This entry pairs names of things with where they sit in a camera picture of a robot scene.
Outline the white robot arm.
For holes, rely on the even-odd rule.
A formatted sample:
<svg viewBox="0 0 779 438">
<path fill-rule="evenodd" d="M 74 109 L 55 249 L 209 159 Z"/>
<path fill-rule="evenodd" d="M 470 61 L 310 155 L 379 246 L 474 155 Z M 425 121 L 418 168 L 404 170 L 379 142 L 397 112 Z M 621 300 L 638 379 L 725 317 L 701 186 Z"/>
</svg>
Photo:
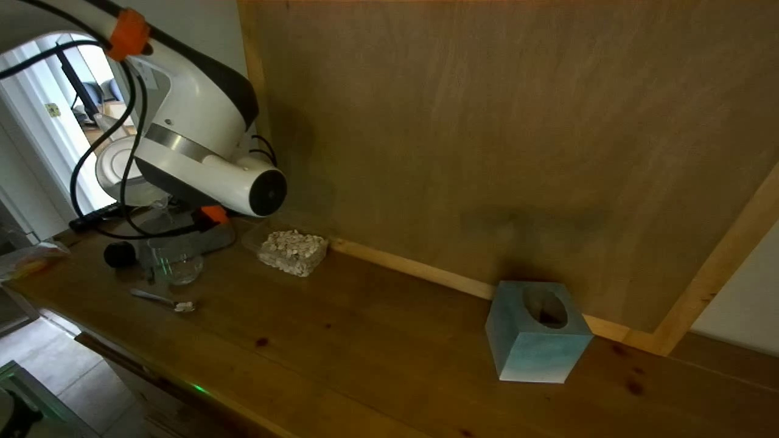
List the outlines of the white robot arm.
<svg viewBox="0 0 779 438">
<path fill-rule="evenodd" d="M 242 151 L 257 121 L 246 75 L 153 28 L 113 0 L 0 0 L 2 50 L 52 33 L 84 33 L 110 59 L 149 65 L 168 80 L 136 148 L 140 176 L 192 205 L 270 216 L 286 197 L 285 173 Z"/>
</svg>

